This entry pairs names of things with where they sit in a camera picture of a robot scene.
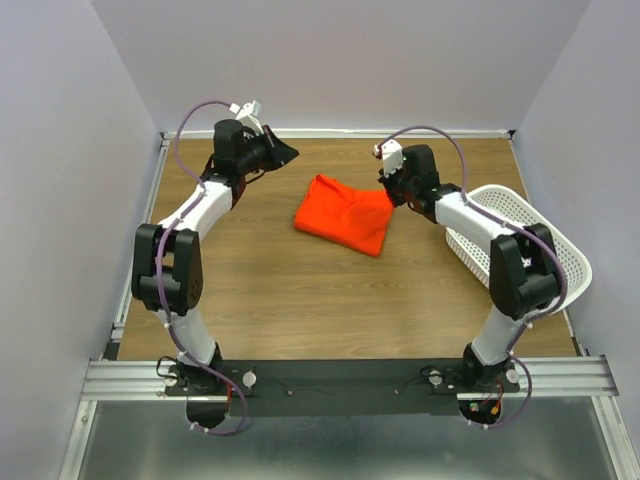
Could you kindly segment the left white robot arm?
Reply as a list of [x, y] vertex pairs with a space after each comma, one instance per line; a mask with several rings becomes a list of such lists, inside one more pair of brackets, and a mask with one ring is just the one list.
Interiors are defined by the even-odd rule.
[[213, 153], [195, 177], [191, 196], [160, 223], [142, 224], [136, 230], [132, 296], [161, 319], [178, 364], [188, 370], [188, 384], [201, 395], [214, 393], [221, 382], [248, 393], [256, 382], [256, 375], [248, 372], [236, 386], [222, 373], [219, 345], [198, 307], [204, 289], [201, 241], [236, 206], [249, 183], [298, 155], [267, 125], [221, 120], [214, 127]]

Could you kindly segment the orange t shirt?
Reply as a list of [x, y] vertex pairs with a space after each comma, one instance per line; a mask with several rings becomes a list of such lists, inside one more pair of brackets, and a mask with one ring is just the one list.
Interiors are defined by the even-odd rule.
[[298, 207], [293, 226], [356, 252], [378, 257], [394, 207], [384, 190], [357, 189], [316, 175]]

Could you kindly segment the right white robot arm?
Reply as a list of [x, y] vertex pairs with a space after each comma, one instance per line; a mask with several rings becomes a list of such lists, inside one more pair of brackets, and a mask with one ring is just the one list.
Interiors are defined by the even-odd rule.
[[474, 203], [462, 188], [441, 183], [427, 145], [403, 147], [388, 140], [375, 146], [373, 154], [382, 162], [379, 181], [393, 206], [406, 205], [463, 235], [489, 258], [491, 310], [481, 332], [465, 347], [459, 370], [467, 389], [483, 391], [510, 362], [524, 331], [565, 300], [567, 280], [552, 231], [542, 223], [514, 223]]

